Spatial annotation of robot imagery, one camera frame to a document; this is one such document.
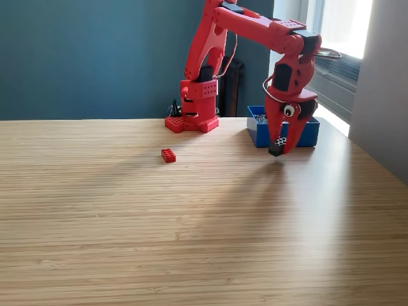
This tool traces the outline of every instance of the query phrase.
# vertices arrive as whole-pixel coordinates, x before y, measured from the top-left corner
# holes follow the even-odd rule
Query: red robotic arm
[[[321,46],[318,34],[294,20],[275,20],[237,6],[237,0],[207,0],[201,23],[191,43],[184,76],[180,83],[182,117],[166,119],[174,132],[199,129],[208,132],[218,126],[215,116],[216,75],[225,53],[227,32],[256,41],[284,57],[264,83],[265,112],[274,156],[287,154],[299,141],[306,122],[317,108],[317,95],[304,87],[314,73],[314,56]],[[207,64],[203,61],[208,54]],[[281,126],[289,123],[286,139]]]

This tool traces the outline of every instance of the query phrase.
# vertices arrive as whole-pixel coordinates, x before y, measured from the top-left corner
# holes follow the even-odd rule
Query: cable
[[[232,60],[234,58],[235,51],[237,51],[237,45],[238,45],[238,35],[235,35],[235,46],[234,46],[234,50],[232,51],[232,55],[229,58],[229,61],[228,61],[227,65],[224,68],[224,71],[220,75],[216,75],[214,78],[221,78],[221,77],[223,77],[225,75],[225,73],[227,72],[228,67],[230,66],[230,64],[231,64],[231,62],[232,62]]]
[[[333,50],[333,49],[329,49],[329,48],[320,48],[319,53],[315,54],[314,56],[318,56],[322,59],[329,59],[332,61],[336,61],[342,58],[342,55],[340,52]]]
[[[279,99],[275,98],[273,95],[270,94],[270,92],[268,92],[268,89],[266,88],[266,85],[268,84],[268,82],[269,82],[271,79],[273,79],[273,75],[271,75],[270,77],[268,77],[268,78],[263,82],[263,84],[262,84],[262,89],[263,89],[263,91],[265,91],[265,94],[266,94],[269,98],[274,99],[274,100],[276,100],[276,101],[278,101],[278,102],[280,102],[280,103],[286,103],[285,101],[282,101],[282,100],[279,100]]]

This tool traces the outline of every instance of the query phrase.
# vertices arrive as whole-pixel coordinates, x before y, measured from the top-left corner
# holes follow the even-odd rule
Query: table surface
[[[408,305],[408,188],[324,120],[278,159],[245,127],[0,122],[0,305]]]

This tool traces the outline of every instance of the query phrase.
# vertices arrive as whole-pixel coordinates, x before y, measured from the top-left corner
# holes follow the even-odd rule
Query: blue container
[[[264,115],[265,108],[263,106],[248,106],[247,128],[248,132],[257,148],[269,147],[269,130],[268,124],[259,124],[255,115]],[[315,118],[306,123],[305,129],[299,139],[297,147],[314,147],[317,144],[317,136],[319,134],[320,122]],[[281,137],[286,137],[288,134],[288,123],[283,123]]]

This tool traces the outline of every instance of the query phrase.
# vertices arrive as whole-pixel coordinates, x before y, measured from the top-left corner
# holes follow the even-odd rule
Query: lego brick
[[[173,153],[171,149],[163,149],[161,151],[161,156],[163,157],[166,163],[175,163],[176,155]]]

